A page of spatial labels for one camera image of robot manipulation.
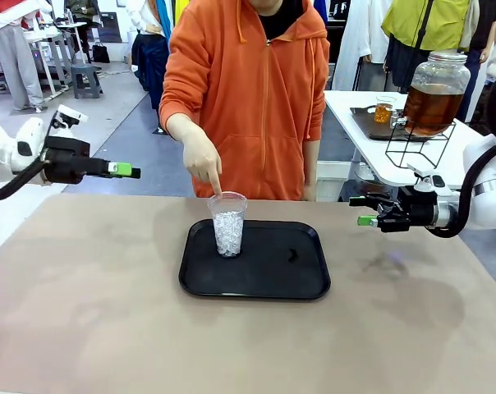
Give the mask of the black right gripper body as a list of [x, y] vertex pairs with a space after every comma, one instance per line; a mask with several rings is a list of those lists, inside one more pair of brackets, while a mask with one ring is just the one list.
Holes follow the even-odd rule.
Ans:
[[421, 192], [413, 186], [398, 189], [397, 197], [378, 206], [378, 228], [381, 232], [404, 232], [411, 227], [425, 227], [434, 220], [437, 194]]

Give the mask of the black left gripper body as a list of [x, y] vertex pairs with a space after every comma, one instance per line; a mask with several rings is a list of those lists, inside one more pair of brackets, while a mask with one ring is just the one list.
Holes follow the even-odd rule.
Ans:
[[44, 140], [44, 179], [51, 183], [79, 184], [85, 176], [109, 178], [109, 161], [90, 157], [90, 144], [67, 137]]

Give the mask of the person's right forearm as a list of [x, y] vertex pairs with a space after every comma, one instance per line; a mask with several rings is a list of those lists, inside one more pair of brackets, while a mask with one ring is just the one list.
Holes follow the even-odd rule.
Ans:
[[166, 121], [166, 130], [171, 137], [183, 143], [185, 147], [209, 142], [204, 130], [183, 113], [171, 115]]

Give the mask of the glass beaker with amber drink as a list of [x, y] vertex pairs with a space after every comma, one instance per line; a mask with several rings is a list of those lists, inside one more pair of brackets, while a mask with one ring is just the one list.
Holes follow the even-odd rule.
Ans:
[[376, 105], [374, 110], [374, 121], [379, 124], [389, 122], [391, 111], [396, 99], [388, 95], [380, 95], [376, 97]]

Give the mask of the glass drink dispenser jar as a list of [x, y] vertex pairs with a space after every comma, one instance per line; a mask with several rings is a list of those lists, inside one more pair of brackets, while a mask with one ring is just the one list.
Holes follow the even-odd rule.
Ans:
[[405, 132], [432, 137], [452, 124], [471, 78], [467, 55], [434, 51], [415, 70], [402, 116]]

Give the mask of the white side table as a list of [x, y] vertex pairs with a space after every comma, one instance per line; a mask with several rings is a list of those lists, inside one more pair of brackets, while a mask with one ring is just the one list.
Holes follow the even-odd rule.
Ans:
[[[393, 98], [393, 106], [399, 109], [402, 109], [406, 102], [405, 94], [395, 92], [340, 90], [327, 90], [325, 102], [354, 144], [351, 151], [358, 153], [358, 157], [369, 165], [379, 180], [390, 186], [407, 186], [415, 183], [414, 172], [408, 168], [396, 167], [392, 159], [386, 155], [387, 149], [404, 150], [405, 145], [399, 141], [390, 144], [386, 141], [369, 139], [351, 113], [352, 108], [365, 108], [377, 103], [377, 98], [381, 96]], [[467, 145], [481, 140], [482, 135], [457, 121], [447, 141], [432, 139], [424, 144], [409, 144], [409, 150], [413, 153], [408, 154], [403, 162], [420, 170], [430, 169], [432, 162], [437, 163], [437, 171], [445, 183], [453, 189], [458, 189], [465, 175], [463, 151]], [[414, 153], [418, 149], [422, 149], [421, 155]]]

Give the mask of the grey plastic stool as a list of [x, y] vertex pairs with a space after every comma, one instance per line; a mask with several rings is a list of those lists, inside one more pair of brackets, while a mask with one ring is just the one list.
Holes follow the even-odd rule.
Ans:
[[80, 99], [89, 95], [92, 99], [99, 99], [103, 94], [95, 66], [92, 64], [74, 64], [71, 66], [71, 82], [74, 97]]

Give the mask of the mannequin with navy skirt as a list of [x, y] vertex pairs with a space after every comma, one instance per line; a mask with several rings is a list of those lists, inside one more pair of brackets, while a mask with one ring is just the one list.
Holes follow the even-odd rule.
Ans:
[[171, 0], [128, 0], [126, 10], [137, 30], [131, 63], [160, 121], [158, 109], [169, 56], [168, 41], [173, 30]]

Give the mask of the person in grey trousers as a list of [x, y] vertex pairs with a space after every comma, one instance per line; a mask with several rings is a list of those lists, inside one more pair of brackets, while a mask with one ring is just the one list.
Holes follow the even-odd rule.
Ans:
[[0, 64], [17, 111], [46, 108], [25, 29], [39, 13], [52, 12], [47, 0], [0, 0]]

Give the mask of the black plastic tray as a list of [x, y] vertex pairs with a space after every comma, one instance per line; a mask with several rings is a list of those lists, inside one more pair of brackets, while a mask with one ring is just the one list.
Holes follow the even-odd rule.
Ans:
[[244, 222], [241, 252], [219, 255], [210, 219], [191, 226], [178, 274], [193, 296], [317, 300], [331, 286], [317, 231], [302, 222]]

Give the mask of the dark pleated skirt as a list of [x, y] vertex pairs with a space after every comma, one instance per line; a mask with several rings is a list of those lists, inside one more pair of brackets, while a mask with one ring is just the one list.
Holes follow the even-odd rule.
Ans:
[[430, 51], [415, 49], [389, 36], [385, 65], [392, 77], [392, 83], [402, 94], [408, 92], [416, 68], [428, 60]]

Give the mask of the person in orange hoodie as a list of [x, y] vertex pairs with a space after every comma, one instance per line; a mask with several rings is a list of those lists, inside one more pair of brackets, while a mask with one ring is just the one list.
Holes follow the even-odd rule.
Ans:
[[[250, 0], [190, 0], [172, 32], [161, 124], [167, 131], [183, 113], [204, 130], [222, 161], [222, 192], [303, 200], [302, 145], [321, 142], [329, 55], [324, 21], [311, 0], [303, 5], [272, 40]], [[191, 178], [196, 196], [214, 195]]]

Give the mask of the yellow-green jacket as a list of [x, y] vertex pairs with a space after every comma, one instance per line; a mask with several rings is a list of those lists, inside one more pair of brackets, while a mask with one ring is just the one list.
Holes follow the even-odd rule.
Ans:
[[467, 48], [474, 34], [478, 7], [474, 0], [393, 0], [382, 23], [383, 32], [414, 48], [426, 24], [420, 49]]

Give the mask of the mannequin in dark clothes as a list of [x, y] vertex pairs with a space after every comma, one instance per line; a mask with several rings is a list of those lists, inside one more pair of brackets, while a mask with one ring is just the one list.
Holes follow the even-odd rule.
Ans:
[[489, 58], [496, 37], [496, 0], [471, 0], [460, 49], [467, 55], [465, 67], [471, 73], [456, 118], [465, 121], [480, 66]]

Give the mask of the black undershirt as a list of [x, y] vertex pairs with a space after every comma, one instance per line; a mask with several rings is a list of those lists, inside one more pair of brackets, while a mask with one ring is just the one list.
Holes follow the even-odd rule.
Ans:
[[250, 0], [267, 40], [284, 34], [304, 13], [303, 0]]

